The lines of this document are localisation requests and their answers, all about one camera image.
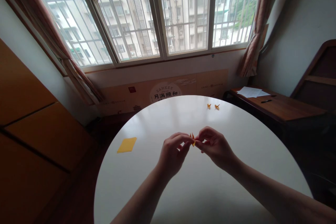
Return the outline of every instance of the yellow paper square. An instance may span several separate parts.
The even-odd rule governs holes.
[[[117,153],[131,152],[136,140],[137,138],[125,138],[122,141]]]

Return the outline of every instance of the table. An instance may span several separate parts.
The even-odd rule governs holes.
[[[215,104],[220,104],[219,111]],[[95,224],[109,224],[123,208],[155,167],[164,139],[178,131],[197,135],[206,125],[222,132],[243,162],[312,197],[292,155],[259,120],[219,99],[178,96],[144,108],[115,136],[97,179]],[[122,140],[131,137],[138,138],[133,151],[117,154]],[[191,147],[181,170],[165,188],[151,223],[277,222],[235,179]]]
[[[270,94],[269,96],[259,96],[257,98],[246,98],[237,93],[242,87],[226,91],[223,100],[227,100],[228,95],[233,96],[246,109],[256,111],[263,120],[271,120],[282,130],[281,140],[288,144],[288,137],[297,131],[311,130],[312,128],[327,127],[335,123],[335,118],[326,114],[326,110],[303,103],[299,100],[284,96],[268,89],[252,85],[251,88],[262,89]]]

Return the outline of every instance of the beige curtain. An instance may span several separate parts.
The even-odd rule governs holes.
[[[257,10],[254,16],[253,37],[246,48],[237,72],[240,77],[254,76],[257,74],[258,55],[261,47],[260,38],[274,1],[275,0],[258,0]]]
[[[48,47],[61,61],[85,103],[93,105],[102,101],[103,96],[72,59],[69,49],[64,45],[56,24],[42,0],[15,0],[15,2],[33,24],[36,31],[42,36]]]

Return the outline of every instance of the window pane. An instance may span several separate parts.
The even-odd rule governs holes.
[[[85,0],[43,2],[79,66],[112,62]]]
[[[249,40],[257,0],[216,0],[212,47]]]
[[[98,0],[118,60],[159,57],[149,0]]]
[[[161,0],[161,3],[169,54],[206,50],[209,0]]]

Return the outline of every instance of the white wall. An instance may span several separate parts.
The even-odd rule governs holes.
[[[0,0],[0,38],[81,124],[98,115],[96,108],[86,106],[65,82],[5,0]]]
[[[240,78],[236,75],[239,62],[245,50],[232,51],[227,53],[179,59],[155,64],[148,64],[136,67],[113,69],[89,73],[87,77],[98,87],[106,88],[129,83],[143,82],[154,79],[169,78],[180,75],[195,74],[220,69],[228,69],[228,89],[245,86],[247,78]]]
[[[336,0],[293,0],[254,84],[290,96],[323,42],[336,39]]]

